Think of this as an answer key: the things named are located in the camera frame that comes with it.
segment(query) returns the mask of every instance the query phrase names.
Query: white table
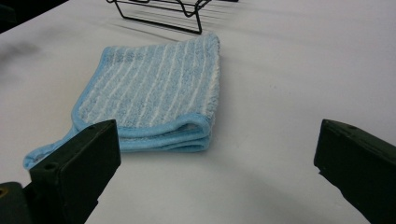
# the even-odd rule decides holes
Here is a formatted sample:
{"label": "white table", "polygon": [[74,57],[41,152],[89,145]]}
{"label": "white table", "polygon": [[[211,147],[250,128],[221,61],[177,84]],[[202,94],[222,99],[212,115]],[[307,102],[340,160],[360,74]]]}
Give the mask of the white table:
{"label": "white table", "polygon": [[[210,149],[122,154],[87,223],[368,223],[313,159],[323,119],[396,145],[396,2],[229,4],[203,24],[221,41]],[[1,34],[0,182],[30,182],[24,155],[66,134],[104,47],[190,38],[125,21],[105,0]]]}

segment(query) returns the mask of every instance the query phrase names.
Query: black wire rack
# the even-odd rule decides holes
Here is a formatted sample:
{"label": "black wire rack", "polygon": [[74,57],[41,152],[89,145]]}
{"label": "black wire rack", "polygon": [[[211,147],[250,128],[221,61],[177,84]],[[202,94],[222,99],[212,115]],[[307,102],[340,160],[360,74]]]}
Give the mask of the black wire rack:
{"label": "black wire rack", "polygon": [[[189,2],[184,1],[184,3],[180,0],[106,0],[106,1],[110,4],[114,3],[116,5],[117,10],[119,11],[120,15],[125,20],[138,21],[138,22],[155,25],[155,26],[160,26],[163,28],[168,28],[168,29],[178,30],[181,32],[200,35],[202,33],[203,29],[202,29],[199,11],[202,8],[204,8],[212,0],[190,0]],[[217,1],[238,2],[238,0],[217,0]],[[124,7],[126,5],[129,5],[129,6],[135,5],[135,6],[139,6],[139,7],[153,8],[157,11],[160,10],[160,11],[176,12],[178,15],[181,15],[181,17],[184,16],[184,18],[192,18],[192,20],[194,21],[194,23],[196,23],[196,25],[194,28],[194,27],[190,27],[190,26],[185,26],[185,25],[183,26],[180,24],[176,24],[177,22],[163,22],[166,20],[164,20],[161,17],[157,17],[155,19],[156,15],[155,15],[155,13],[152,13],[152,12],[146,12],[146,15],[154,14],[154,17],[152,17],[152,15],[150,16],[150,18],[136,16],[136,14],[138,14],[138,12],[136,12],[136,11],[132,12],[130,8],[128,8],[128,9],[122,8],[121,5],[123,5]]]}

